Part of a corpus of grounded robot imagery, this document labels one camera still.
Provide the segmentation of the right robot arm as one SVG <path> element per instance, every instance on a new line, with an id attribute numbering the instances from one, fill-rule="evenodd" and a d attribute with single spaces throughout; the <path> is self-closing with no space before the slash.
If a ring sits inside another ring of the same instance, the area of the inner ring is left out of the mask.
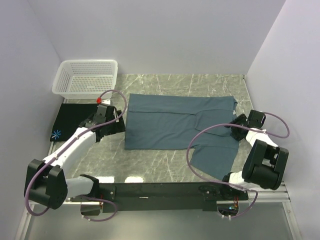
<path id="1" fill-rule="evenodd" d="M 241 114 L 231 123 L 248 129 L 231 126 L 231 136 L 237 140 L 246 140 L 251 145 L 250 153 L 239 172 L 230 172 L 223 177 L 219 187 L 222 198 L 230 200 L 237 194 L 237 187 L 245 189 L 262 188 L 277 190 L 281 185 L 289 151 L 278 146 L 263 129 L 266 112 L 251 110 L 249 116 Z"/>

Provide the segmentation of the blue-grey t-shirt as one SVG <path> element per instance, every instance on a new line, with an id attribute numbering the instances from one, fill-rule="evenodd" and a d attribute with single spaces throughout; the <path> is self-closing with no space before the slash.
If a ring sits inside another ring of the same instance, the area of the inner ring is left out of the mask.
<path id="1" fill-rule="evenodd" d="M 194 149 L 190 163 L 221 180 L 231 172 L 239 142 L 223 125 L 235 118 L 233 96 L 194 97 L 130 94 L 126 150 Z"/>

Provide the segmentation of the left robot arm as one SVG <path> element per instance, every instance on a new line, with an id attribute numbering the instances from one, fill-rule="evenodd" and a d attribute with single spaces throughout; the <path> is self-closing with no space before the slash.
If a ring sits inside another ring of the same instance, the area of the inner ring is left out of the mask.
<path id="1" fill-rule="evenodd" d="M 95 143 L 105 136 L 126 130 L 123 112 L 115 106 L 101 103 L 97 111 L 83 120 L 74 134 L 55 152 L 43 160 L 32 160 L 27 166 L 24 199 L 57 209 L 69 198 L 84 196 L 96 200 L 100 194 L 100 182 L 96 177 L 82 174 L 66 178 L 74 163 Z"/>

